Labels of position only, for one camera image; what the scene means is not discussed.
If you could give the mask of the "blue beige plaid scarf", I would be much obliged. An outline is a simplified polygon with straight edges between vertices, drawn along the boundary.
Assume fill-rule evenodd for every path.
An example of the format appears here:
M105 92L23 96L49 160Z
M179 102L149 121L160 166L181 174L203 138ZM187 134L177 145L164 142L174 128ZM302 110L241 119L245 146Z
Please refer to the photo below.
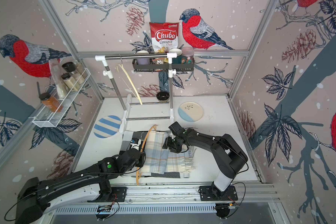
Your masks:
M139 170L142 177L189 178L194 169L193 157L196 148L183 145L183 153L172 153L163 144L169 137L166 132L152 131L145 144L146 160Z

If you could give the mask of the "black grey checked scarf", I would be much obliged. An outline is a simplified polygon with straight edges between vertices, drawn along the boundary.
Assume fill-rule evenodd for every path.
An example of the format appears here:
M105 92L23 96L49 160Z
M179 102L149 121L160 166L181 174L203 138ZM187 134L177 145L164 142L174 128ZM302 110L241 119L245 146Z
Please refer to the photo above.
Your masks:
M123 154L125 151L127 151L128 149L132 147L140 150L146 134L147 132L125 131L123 134L121 149L119 153Z

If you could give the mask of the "orange wooden hanger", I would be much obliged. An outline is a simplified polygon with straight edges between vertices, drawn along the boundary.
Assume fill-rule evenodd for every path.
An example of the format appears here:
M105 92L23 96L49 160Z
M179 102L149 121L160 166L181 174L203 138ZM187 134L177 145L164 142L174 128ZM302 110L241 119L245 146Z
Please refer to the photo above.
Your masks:
M150 134L150 132L151 132L152 130L155 130L155 131L156 131L156 130L157 130L157 125L153 125L153 126L148 130L148 132L147 132L147 134L146 134L146 136L145 136L145 138L144 138L144 141L143 141L143 143L142 143L142 146L141 146L141 150L140 150L140 152L144 154L144 158L143 158L142 166L139 167L139 168L136 170L136 177L135 177L135 180L136 180L136 185L137 185L137 186L139 185L139 179L141 178L140 169L143 167L144 162L145 162L145 159L146 159L146 153L145 153L145 151L144 151L144 147L145 147L147 138L148 138L148 136L149 136L149 134Z

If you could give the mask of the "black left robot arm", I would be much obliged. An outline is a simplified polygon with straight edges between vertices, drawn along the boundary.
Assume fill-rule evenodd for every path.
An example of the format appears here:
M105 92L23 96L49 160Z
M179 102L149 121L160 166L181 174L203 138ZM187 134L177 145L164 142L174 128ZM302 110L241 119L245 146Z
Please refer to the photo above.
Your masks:
M30 224L53 205L53 200L92 184L99 187L93 201L108 200L112 194L109 181L132 173L135 167L141 168L145 158L145 152L133 148L121 155L106 157L88 168L64 177L44 181L38 177L31 178L18 194L14 222Z

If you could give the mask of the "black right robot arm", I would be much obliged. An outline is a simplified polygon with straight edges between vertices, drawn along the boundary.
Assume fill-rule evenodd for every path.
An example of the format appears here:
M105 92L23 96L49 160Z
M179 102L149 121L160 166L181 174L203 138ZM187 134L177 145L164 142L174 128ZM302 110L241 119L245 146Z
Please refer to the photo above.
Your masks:
M212 184L212 192L223 194L247 164L248 157L238 143L229 135L211 136L193 128L183 128L178 122L169 126L174 137L167 137L163 149L179 154L183 145L198 147L212 153L219 174Z

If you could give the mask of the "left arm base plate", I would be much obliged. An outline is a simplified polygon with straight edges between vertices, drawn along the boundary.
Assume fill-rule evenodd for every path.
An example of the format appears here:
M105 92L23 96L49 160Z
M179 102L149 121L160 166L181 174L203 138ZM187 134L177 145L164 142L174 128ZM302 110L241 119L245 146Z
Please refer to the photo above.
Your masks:
M94 202L124 202L127 190L127 187L110 187L108 189L100 190L100 195L94 200Z

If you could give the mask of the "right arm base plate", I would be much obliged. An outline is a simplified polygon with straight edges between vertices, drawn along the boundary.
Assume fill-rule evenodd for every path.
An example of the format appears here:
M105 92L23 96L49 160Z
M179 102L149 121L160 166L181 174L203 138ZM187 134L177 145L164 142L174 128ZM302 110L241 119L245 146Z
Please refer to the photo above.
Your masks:
M237 201L238 195L234 186L230 185L225 191L220 191L215 185L200 186L198 193L201 201Z

